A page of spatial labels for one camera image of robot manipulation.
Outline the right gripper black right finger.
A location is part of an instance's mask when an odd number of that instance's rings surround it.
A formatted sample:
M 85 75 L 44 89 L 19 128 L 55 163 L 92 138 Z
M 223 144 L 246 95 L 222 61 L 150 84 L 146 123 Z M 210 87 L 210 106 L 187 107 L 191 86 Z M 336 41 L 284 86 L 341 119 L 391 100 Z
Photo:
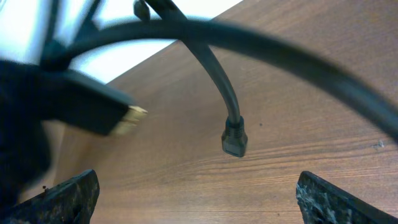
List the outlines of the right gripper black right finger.
M 396 217 L 309 171 L 300 174 L 296 199 L 304 224 L 397 224 Z

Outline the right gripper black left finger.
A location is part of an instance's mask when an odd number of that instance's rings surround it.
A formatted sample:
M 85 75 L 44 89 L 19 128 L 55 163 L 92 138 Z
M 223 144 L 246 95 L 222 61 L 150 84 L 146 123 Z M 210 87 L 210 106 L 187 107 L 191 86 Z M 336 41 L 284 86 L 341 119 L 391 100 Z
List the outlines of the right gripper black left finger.
M 100 194 L 96 172 L 88 169 L 1 212 L 1 223 L 89 224 Z

